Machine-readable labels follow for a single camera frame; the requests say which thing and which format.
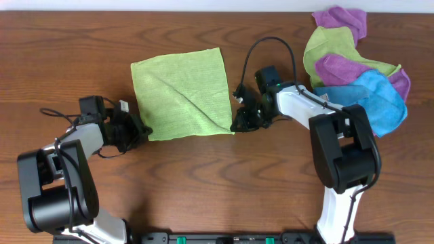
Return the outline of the light green microfiber cloth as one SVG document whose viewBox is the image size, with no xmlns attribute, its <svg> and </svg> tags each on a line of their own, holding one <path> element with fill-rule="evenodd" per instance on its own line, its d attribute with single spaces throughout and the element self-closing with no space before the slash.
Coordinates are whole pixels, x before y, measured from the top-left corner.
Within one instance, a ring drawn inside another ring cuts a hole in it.
<svg viewBox="0 0 434 244">
<path fill-rule="evenodd" d="M 219 48 L 156 56 L 131 65 L 150 141 L 230 134 L 232 109 Z"/>
</svg>

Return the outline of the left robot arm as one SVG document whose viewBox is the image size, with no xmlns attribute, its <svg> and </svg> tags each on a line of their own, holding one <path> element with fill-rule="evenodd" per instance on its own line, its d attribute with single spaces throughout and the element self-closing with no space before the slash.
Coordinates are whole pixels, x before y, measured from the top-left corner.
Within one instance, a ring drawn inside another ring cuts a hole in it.
<svg viewBox="0 0 434 244">
<path fill-rule="evenodd" d="M 22 211 L 27 228 L 53 235 L 54 243 L 141 243 L 126 220 L 100 207 L 88 159 L 114 146 L 120 155 L 145 143 L 152 129 L 123 100 L 79 99 L 78 115 L 50 108 L 41 113 L 64 117 L 69 127 L 52 144 L 18 156 Z"/>
</svg>

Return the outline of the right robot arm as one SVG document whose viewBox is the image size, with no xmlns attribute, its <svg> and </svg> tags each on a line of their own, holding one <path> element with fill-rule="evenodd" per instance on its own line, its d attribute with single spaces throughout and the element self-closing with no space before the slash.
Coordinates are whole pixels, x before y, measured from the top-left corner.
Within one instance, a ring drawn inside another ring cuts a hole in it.
<svg viewBox="0 0 434 244">
<path fill-rule="evenodd" d="M 242 106 L 233 132 L 268 128 L 279 115 L 296 120 L 310 132 L 315 171 L 325 187 L 316 230 L 322 243 L 349 243 L 360 198 L 375 183 L 379 154 L 363 107 L 343 107 L 312 94 L 305 86 L 281 80 L 276 68 L 256 72 L 261 97 L 240 83 L 233 97 Z"/>
</svg>

